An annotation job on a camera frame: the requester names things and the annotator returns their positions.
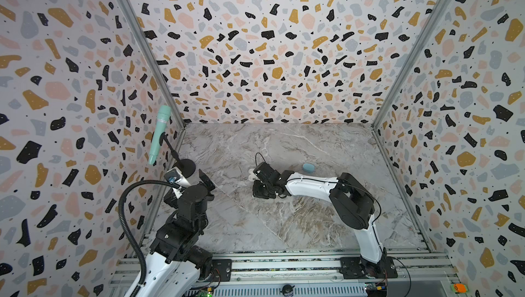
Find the blue earbud charging case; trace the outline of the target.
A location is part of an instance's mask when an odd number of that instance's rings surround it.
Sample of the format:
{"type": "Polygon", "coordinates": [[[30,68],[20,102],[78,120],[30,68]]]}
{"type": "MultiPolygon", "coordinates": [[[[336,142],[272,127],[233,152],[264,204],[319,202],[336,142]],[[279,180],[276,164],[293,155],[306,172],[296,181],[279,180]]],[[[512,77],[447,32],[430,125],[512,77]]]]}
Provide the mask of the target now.
{"type": "Polygon", "coordinates": [[[309,174],[313,174],[315,172],[315,166],[313,164],[310,164],[310,163],[304,163],[302,165],[302,169],[306,172],[306,173],[309,173],[309,174]]]}

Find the white earbud charging case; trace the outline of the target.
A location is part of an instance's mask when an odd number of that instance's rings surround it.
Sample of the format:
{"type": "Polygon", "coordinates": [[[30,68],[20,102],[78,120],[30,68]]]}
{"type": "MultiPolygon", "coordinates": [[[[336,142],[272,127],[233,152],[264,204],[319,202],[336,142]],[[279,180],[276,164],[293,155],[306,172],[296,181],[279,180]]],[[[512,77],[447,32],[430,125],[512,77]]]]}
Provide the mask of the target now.
{"type": "Polygon", "coordinates": [[[249,169],[248,179],[249,179],[250,182],[254,182],[254,181],[256,181],[258,179],[256,174],[254,173],[254,169],[249,169]]]}

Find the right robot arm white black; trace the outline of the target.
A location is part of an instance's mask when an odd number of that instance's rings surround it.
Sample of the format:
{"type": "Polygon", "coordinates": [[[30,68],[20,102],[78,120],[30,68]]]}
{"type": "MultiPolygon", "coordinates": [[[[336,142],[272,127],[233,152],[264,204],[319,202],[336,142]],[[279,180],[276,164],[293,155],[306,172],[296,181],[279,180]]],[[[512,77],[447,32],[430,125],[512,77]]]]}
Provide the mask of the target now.
{"type": "Polygon", "coordinates": [[[300,196],[330,202],[340,220],[355,234],[359,257],[340,259],[339,272],[345,279],[396,279],[398,273],[392,257],[379,239],[375,222],[375,207],[380,203],[351,174],[333,178],[318,178],[295,171],[278,172],[268,163],[252,170],[252,195],[259,199],[300,196]]]}

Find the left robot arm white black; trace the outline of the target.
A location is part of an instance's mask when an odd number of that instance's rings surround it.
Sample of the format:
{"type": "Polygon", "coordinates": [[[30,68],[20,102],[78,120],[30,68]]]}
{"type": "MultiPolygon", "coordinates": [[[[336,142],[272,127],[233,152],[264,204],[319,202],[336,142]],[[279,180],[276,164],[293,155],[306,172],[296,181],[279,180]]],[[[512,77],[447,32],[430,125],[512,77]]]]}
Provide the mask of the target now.
{"type": "Polygon", "coordinates": [[[124,235],[134,250],[140,265],[139,275],[126,296],[184,296],[212,271],[213,254],[196,245],[209,224],[206,211],[215,196],[214,183],[198,170],[186,178],[174,167],[162,180],[144,180],[128,186],[118,201],[118,216],[124,235]],[[154,236],[147,255],[131,233],[125,216],[127,195],[143,185],[166,186],[174,193],[176,205],[171,219],[154,236]]]}

